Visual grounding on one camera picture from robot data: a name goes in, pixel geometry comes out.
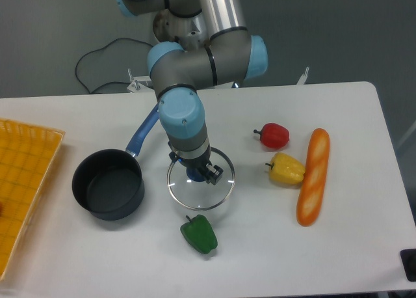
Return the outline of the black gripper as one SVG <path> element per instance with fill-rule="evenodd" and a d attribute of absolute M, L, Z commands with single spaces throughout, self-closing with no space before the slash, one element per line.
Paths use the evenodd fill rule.
<path fill-rule="evenodd" d="M 168 142 L 168 145 L 171 149 L 169 153 L 171 162 L 179 162 L 185 168 L 194 172 L 197 171 L 206 183 L 217 184 L 221 179 L 224 170 L 218 165 L 211 164 L 211 149 L 208 142 L 191 151 L 179 150 L 171 142 Z"/>

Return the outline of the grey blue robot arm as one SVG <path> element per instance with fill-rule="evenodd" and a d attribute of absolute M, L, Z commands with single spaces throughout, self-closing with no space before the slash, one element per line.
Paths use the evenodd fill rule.
<path fill-rule="evenodd" d="M 240 0 L 116 0 L 130 16 L 170 13 L 182 20 L 202 18 L 207 37 L 196 49 L 170 38 L 153 46 L 148 71 L 168 136 L 171 158 L 192 171 L 194 179 L 215 184 L 223 171 L 210 160 L 205 111 L 197 91 L 263 75 L 267 47 L 246 27 Z"/>

